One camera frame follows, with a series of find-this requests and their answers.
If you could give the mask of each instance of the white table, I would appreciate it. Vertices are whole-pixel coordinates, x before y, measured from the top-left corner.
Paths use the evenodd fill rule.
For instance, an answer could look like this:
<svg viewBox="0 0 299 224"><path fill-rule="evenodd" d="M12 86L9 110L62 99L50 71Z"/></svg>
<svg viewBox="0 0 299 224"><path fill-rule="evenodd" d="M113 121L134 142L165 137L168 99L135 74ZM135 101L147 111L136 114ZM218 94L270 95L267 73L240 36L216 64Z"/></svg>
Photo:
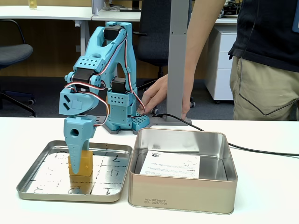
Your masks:
<svg viewBox="0 0 299 224"><path fill-rule="evenodd" d="M139 22L141 12L114 12L106 11L102 9L98 16L93 16L92 20L95 21L127 21L127 22ZM215 24L230 24L236 25L237 18L221 18L217 19Z"/></svg>
<svg viewBox="0 0 299 224"><path fill-rule="evenodd" d="M235 210L231 215L141 209L128 204L128 178L119 201L71 203L19 198L16 186L52 140L64 140L63 119L0 118L1 223L298 223L299 159L232 149L238 173ZM299 122L194 120L207 131L226 134L241 146L298 153ZM110 135L98 128L91 142L133 147L131 132Z"/></svg>
<svg viewBox="0 0 299 224"><path fill-rule="evenodd" d="M37 6L32 10L29 6L0 6L0 19L74 20L81 29L81 55L89 41L88 21L92 16L91 7Z"/></svg>

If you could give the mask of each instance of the black chair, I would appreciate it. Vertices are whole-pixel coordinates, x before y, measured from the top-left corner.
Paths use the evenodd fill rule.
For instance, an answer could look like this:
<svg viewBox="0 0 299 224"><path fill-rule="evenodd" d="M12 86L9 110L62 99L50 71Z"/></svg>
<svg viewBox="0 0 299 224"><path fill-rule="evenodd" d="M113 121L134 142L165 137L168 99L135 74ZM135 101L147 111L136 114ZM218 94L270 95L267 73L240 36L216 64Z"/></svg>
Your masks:
<svg viewBox="0 0 299 224"><path fill-rule="evenodd" d="M188 24L192 12L192 0L189 0ZM157 78L146 81L138 86L139 90L146 90L153 85L163 74L163 67L168 65L169 34L171 19L171 0L142 0L139 36L136 46L136 58L159 68Z"/></svg>
<svg viewBox="0 0 299 224"><path fill-rule="evenodd" d="M22 62L30 57L32 54L33 48L26 44L25 38L23 36L23 33L21 31L20 26L18 23L14 20L0 20L3 22L12 22L15 24L21 34L23 44L18 45L11 45L11 46L0 46L0 70L3 68L6 68L8 66L11 66L13 64ZM31 112L30 117L36 117L36 112L29 106L21 103L20 101L12 98L12 97L25 97L29 98L28 103L30 105L35 103L34 96L29 93L22 93L22 92L15 92L15 91L2 91L0 88L0 109L3 108L2 100L5 99L19 107L22 107L23 109Z"/></svg>

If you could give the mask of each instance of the metal tin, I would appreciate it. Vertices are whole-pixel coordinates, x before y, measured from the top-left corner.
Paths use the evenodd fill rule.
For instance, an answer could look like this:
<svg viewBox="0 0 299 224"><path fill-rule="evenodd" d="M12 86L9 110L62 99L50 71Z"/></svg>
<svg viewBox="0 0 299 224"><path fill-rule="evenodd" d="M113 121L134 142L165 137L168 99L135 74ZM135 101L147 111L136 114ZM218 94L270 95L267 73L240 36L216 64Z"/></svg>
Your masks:
<svg viewBox="0 0 299 224"><path fill-rule="evenodd" d="M149 150L200 155L199 178L140 175ZM137 207L230 214L237 172L221 133L141 129L129 165L128 202Z"/></svg>
<svg viewBox="0 0 299 224"><path fill-rule="evenodd" d="M120 199L132 148L90 143L91 176L71 176L69 151L64 141L52 141L38 156L17 186L22 199L114 202Z"/></svg>

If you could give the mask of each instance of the black shirt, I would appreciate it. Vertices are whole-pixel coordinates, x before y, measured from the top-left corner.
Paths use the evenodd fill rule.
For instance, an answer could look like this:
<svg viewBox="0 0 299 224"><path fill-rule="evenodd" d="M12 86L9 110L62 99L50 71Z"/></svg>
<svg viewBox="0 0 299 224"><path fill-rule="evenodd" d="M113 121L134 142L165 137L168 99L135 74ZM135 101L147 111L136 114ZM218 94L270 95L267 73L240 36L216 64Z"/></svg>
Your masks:
<svg viewBox="0 0 299 224"><path fill-rule="evenodd" d="M299 33L292 30L298 0L243 0L237 39L228 53L278 69L299 72Z"/></svg>

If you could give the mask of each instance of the light blue robotic arm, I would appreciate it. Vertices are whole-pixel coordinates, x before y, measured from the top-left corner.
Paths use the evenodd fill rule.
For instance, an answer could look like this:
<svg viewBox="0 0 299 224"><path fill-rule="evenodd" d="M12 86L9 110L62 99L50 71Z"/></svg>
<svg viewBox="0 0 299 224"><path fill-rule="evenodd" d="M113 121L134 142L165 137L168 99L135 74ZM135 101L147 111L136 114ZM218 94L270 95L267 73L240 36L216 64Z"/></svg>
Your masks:
<svg viewBox="0 0 299 224"><path fill-rule="evenodd" d="M118 63L125 79L114 76ZM136 114L137 100L133 94L137 94L136 60L131 23L108 22L106 27L98 27L85 55L77 60L65 80L68 84L60 92L59 113L68 116L64 120L64 137L73 173L78 173L82 150L89 149L89 139L99 126L96 116L85 113L98 105L97 95L103 85L108 88L110 104L110 114L104 124L106 130L118 133L121 129L131 129L136 133L150 123L147 116Z"/></svg>

